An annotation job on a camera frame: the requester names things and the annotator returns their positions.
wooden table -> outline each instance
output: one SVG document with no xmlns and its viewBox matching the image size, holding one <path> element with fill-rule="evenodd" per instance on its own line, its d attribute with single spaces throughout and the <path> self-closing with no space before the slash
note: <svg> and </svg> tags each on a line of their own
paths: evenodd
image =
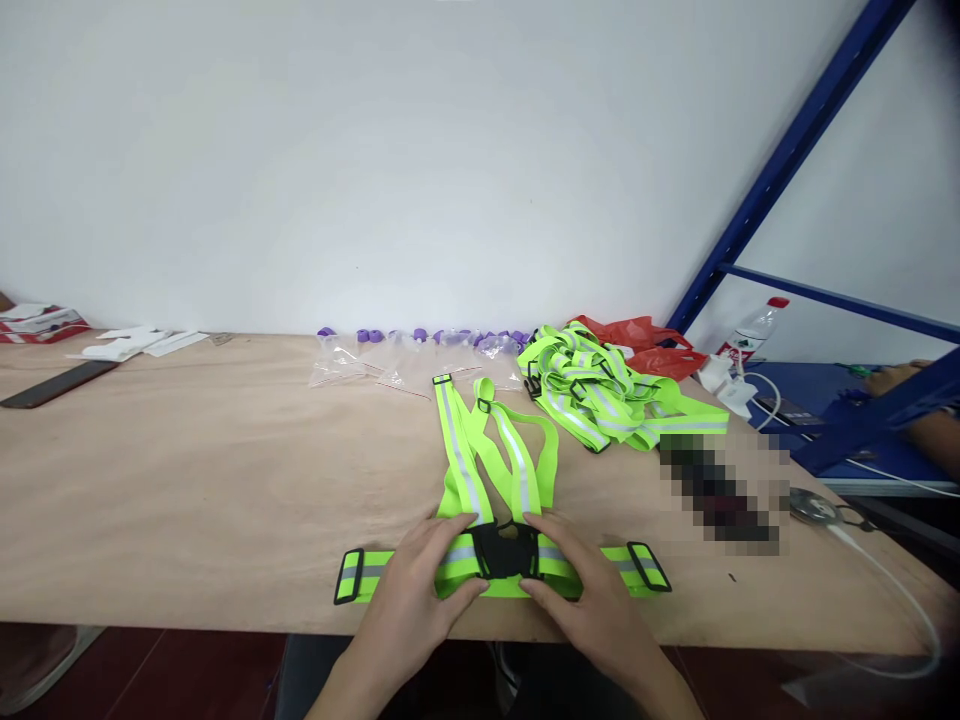
<svg viewBox="0 0 960 720">
<path fill-rule="evenodd" d="M 71 367 L 64 354 L 92 339 L 0 347 L 0 393 Z M 343 552 L 393 546 L 439 502 L 446 460 L 432 402 L 372 383 L 308 389 L 315 352 L 309 337 L 205 341 L 0 409 L 0 620 L 352 633 L 364 608 L 332 604 Z M 521 433 L 538 452 L 538 431 Z M 738 555 L 704 539 L 656 452 L 595 456 L 560 438 L 557 509 L 597 542 L 648 542 L 669 574 L 672 594 L 640 601 L 661 643 L 925 652 L 907 600 L 823 530 L 775 514 L 782 554 Z M 725 461 L 761 506 L 775 482 L 837 499 L 760 441 L 731 420 Z M 881 533 L 857 537 L 955 636 L 956 593 Z M 558 635 L 529 601 L 481 599 L 453 637 Z"/>
</svg>

red plastic bag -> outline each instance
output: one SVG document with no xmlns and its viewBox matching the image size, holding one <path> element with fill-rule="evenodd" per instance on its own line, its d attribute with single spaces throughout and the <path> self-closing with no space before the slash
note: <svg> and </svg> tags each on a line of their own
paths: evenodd
<svg viewBox="0 0 960 720">
<path fill-rule="evenodd" d="M 627 365 L 639 373 L 660 375 L 680 381 L 688 378 L 707 360 L 703 353 L 695 352 L 683 335 L 676 330 L 657 327 L 649 315 L 620 320 L 603 325 L 586 315 L 578 315 L 570 322 L 580 321 L 602 343 L 623 345 L 633 350 L 633 357 Z M 680 347 L 664 348 L 658 343 L 674 340 Z"/>
</svg>

plastic water bottle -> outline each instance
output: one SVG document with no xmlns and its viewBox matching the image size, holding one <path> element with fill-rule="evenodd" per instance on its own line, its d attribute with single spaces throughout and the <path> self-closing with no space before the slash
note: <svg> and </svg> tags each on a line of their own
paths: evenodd
<svg viewBox="0 0 960 720">
<path fill-rule="evenodd" d="M 716 354 L 721 357 L 728 356 L 734 364 L 737 363 L 738 355 L 740 362 L 747 362 L 764 341 L 773 335 L 777 328 L 777 312 L 789 304 L 787 298 L 770 298 L 764 307 L 737 324 L 737 329 L 730 334 Z"/>
</svg>

neon yellow reflective strap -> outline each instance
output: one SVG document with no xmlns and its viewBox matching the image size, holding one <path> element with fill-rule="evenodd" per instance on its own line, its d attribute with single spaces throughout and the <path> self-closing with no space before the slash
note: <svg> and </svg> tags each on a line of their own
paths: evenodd
<svg viewBox="0 0 960 720">
<path fill-rule="evenodd" d="M 651 450 L 663 434 L 726 432 L 725 411 L 684 397 L 674 380 L 634 371 L 582 323 L 544 325 L 535 335 L 519 358 L 528 392 L 593 452 L 613 440 Z"/>
<path fill-rule="evenodd" d="M 567 560 L 549 538 L 539 535 L 538 572 L 541 579 L 566 598 L 576 599 L 583 593 L 583 583 Z M 616 565 L 624 585 L 633 597 L 652 597 L 671 592 L 672 587 L 663 568 L 653 552 L 644 543 L 627 543 L 625 546 L 601 548 L 603 554 Z M 343 558 L 334 604 L 368 603 L 380 582 L 387 562 L 393 552 L 365 552 L 351 550 Z M 469 578 L 480 574 L 473 538 L 460 535 L 450 545 L 450 550 L 437 569 L 435 587 L 441 598 L 452 595 Z M 484 597 L 524 598 L 517 578 L 494 578 Z"/>
<path fill-rule="evenodd" d="M 557 341 L 542 346 L 546 360 L 553 354 Z M 534 415 L 521 415 L 494 399 L 493 383 L 483 378 L 474 384 L 476 404 L 468 411 L 449 375 L 434 378 L 437 408 L 447 459 L 450 463 L 444 477 L 444 496 L 438 516 L 450 517 L 462 511 L 477 512 L 478 520 L 451 543 L 437 568 L 435 585 L 440 597 L 453 593 L 464 581 L 474 576 L 485 577 L 490 588 L 486 597 L 527 597 L 520 589 L 521 576 L 538 577 L 565 597 L 579 597 L 583 588 L 576 571 L 559 549 L 547 538 L 523 522 L 523 513 L 539 514 L 541 508 L 553 505 L 557 474 L 559 436 L 550 420 Z M 556 417 L 565 427 L 577 428 L 589 437 L 592 433 L 603 446 L 609 441 L 596 430 L 583 414 L 583 409 L 566 406 L 569 398 L 560 395 Z M 484 430 L 493 417 L 510 467 L 504 462 L 497 445 Z M 538 425 L 544 432 L 543 449 L 534 464 L 514 423 Z M 497 492 L 510 508 L 515 539 L 500 535 L 490 510 L 476 457 L 480 457 Z M 656 564 L 650 565 L 652 554 L 645 545 L 628 543 L 626 547 L 605 548 L 607 555 L 620 569 L 624 584 L 632 595 L 646 597 L 668 592 L 670 585 Z M 388 551 L 351 550 L 344 555 L 337 578 L 334 604 L 370 602 L 380 577 L 393 556 Z"/>
</svg>

blue metal frame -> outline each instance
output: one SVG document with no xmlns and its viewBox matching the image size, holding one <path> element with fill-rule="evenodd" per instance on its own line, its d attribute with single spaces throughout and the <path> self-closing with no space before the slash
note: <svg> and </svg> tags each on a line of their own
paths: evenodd
<svg viewBox="0 0 960 720">
<path fill-rule="evenodd" d="M 914 0 L 870 0 L 684 294 L 667 323 L 669 327 L 681 333 L 689 330 L 723 278 L 736 275 L 897 327 L 960 344 L 960 327 L 955 325 L 735 264 L 913 3 Z M 764 430 L 773 433 L 820 432 L 816 440 L 793 453 L 798 463 L 816 474 L 843 461 L 876 438 L 896 432 L 958 399 L 960 348 L 954 349 L 906 382 L 863 406 L 849 425 L 783 430 L 768 426 Z"/>
<path fill-rule="evenodd" d="M 860 13 L 733 220 L 690 284 L 667 327 L 681 333 L 690 329 L 694 318 L 723 280 L 724 272 L 719 268 L 720 263 L 733 264 L 740 257 L 760 223 L 913 3 L 914 0 L 870 0 Z"/>
<path fill-rule="evenodd" d="M 849 295 L 841 295 L 840 293 L 830 292 L 829 290 L 821 290 L 820 288 L 804 285 L 803 283 L 794 282 L 793 280 L 785 280 L 775 275 L 767 275 L 766 273 L 757 272 L 756 270 L 748 270 L 739 265 L 721 263 L 720 270 L 727 275 L 736 275 L 746 278 L 747 280 L 753 280 L 763 285 L 775 287 L 778 290 L 784 290 L 794 295 L 810 298 L 811 300 L 816 300 L 826 305 L 833 305 L 841 310 L 849 310 L 850 312 L 857 313 L 857 315 L 873 318 L 874 320 L 885 322 L 888 325 L 896 325 L 897 327 L 913 330 L 914 332 L 960 345 L 960 327 L 951 325 L 950 323 L 894 310 L 884 305 L 875 305 L 874 303 L 869 303 L 864 300 L 857 300 Z"/>
</svg>

